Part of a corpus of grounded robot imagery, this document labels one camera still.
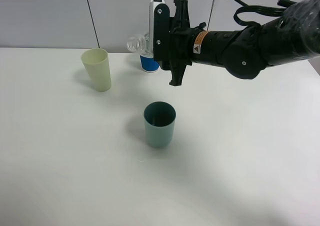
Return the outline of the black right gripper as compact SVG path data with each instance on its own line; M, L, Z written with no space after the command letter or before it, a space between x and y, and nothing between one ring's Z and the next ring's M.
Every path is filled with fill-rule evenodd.
M169 61L164 62L164 69L171 71L171 86L182 85L183 76L187 66L192 65L190 50L193 38L204 31L206 22L190 27L190 18L187 0L174 0L175 14L170 18L169 31Z

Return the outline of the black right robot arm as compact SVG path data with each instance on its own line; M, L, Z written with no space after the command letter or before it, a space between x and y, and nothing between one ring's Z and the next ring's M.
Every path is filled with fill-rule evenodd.
M193 63L225 68L234 77L254 79L262 70L320 55L320 0L280 0L282 8L245 5L233 18L242 30L207 31L191 27L188 2L175 0L170 19L168 60L170 85L180 86Z

